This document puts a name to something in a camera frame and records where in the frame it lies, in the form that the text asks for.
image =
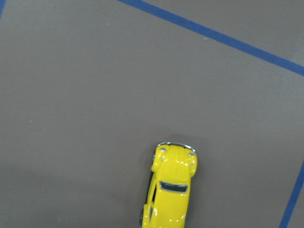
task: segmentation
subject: car tire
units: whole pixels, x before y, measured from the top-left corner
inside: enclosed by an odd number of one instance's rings
[[[141,213],[139,215],[139,225],[142,226],[143,225],[143,209],[141,210]]]

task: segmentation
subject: gray surface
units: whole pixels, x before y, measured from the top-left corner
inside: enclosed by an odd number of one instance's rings
[[[155,2],[303,63],[302,4],[233,3]],[[278,227],[302,76],[112,0],[8,1],[0,51],[1,227],[138,227],[166,140],[198,151],[186,227]],[[289,227],[303,212],[302,193]]]

